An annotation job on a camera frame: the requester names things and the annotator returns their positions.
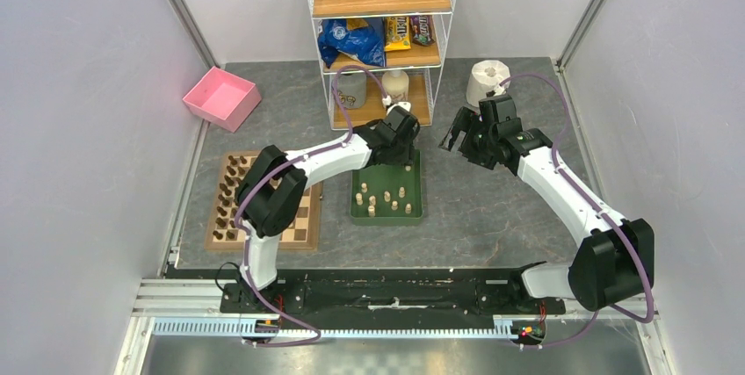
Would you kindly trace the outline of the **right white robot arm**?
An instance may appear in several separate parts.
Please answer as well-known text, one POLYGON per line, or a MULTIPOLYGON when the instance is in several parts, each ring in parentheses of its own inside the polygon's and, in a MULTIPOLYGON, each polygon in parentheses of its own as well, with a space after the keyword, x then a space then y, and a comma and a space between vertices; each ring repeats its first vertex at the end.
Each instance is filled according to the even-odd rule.
POLYGON ((567 166, 538 128, 525 129, 509 95, 483 98, 479 109, 458 110, 439 144, 486 169, 498 165, 535 190, 573 236, 570 263, 536 263, 507 289, 509 305, 528 313, 543 298, 574 299, 591 312, 636 295, 654 308, 655 233, 606 205, 567 166))

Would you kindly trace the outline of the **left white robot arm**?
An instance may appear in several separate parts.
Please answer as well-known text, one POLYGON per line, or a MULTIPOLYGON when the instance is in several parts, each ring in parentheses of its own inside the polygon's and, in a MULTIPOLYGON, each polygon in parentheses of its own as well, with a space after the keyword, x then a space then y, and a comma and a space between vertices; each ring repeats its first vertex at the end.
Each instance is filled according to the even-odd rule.
POLYGON ((242 259, 242 301, 255 312, 276 299, 279 236, 294 222, 304 192, 337 175, 377 165, 413 163, 420 123, 408 102, 394 103, 384 119, 353 127, 315 147, 283 151, 263 148, 237 190, 235 227, 246 234, 242 259))

